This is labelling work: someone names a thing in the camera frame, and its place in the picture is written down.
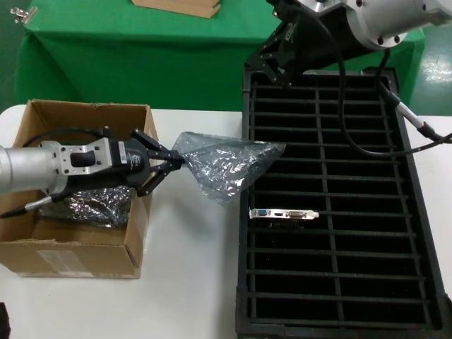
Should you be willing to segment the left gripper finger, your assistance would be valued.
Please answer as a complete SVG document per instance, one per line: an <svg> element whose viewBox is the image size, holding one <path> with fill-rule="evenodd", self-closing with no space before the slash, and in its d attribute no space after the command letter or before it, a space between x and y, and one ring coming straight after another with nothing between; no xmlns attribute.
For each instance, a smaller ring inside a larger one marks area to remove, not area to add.
<svg viewBox="0 0 452 339"><path fill-rule="evenodd" d="M169 150L157 140L145 134L142 130L135 129L131 137L141 143L147 150L148 157L155 160L165 160L171 163L182 163L182 157L177 150Z"/></svg>
<svg viewBox="0 0 452 339"><path fill-rule="evenodd" d="M150 195L159 184L173 171L180 170L184 164L183 160L167 160L150 168L151 178L136 189L138 197Z"/></svg>

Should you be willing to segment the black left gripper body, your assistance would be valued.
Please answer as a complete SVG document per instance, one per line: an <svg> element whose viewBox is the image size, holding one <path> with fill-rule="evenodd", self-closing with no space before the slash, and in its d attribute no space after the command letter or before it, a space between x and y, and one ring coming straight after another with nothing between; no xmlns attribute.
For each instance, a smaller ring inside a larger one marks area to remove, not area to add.
<svg viewBox="0 0 452 339"><path fill-rule="evenodd" d="M66 192L118 186L137 189L150 176L147 150L135 139L101 138L81 147L74 146L69 155Z"/></svg>

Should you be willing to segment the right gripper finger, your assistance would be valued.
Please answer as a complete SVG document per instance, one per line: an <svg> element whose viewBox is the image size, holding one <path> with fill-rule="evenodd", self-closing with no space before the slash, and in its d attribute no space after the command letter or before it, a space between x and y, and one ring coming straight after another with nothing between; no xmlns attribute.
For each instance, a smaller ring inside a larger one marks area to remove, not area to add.
<svg viewBox="0 0 452 339"><path fill-rule="evenodd" d="M260 46L252 52L246 59L246 64L253 69L263 72L273 83L281 82L281 75L274 55L275 48L269 44Z"/></svg>
<svg viewBox="0 0 452 339"><path fill-rule="evenodd" d="M288 88L292 85L292 77L294 74L294 69L292 67L283 68L277 66L275 69L276 77L274 79L274 84L282 86L283 88Z"/></svg>

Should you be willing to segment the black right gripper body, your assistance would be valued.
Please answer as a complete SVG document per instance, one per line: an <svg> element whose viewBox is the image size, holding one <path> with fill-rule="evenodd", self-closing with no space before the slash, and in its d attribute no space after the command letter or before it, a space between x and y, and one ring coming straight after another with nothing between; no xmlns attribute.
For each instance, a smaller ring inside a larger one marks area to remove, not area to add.
<svg viewBox="0 0 452 339"><path fill-rule="evenodd" d="M353 34L347 18L352 9L344 3L320 11L303 3L272 6L280 24L263 45L275 48L273 56L278 66L303 73L334 64L337 50L344 60L369 53L369 48Z"/></svg>

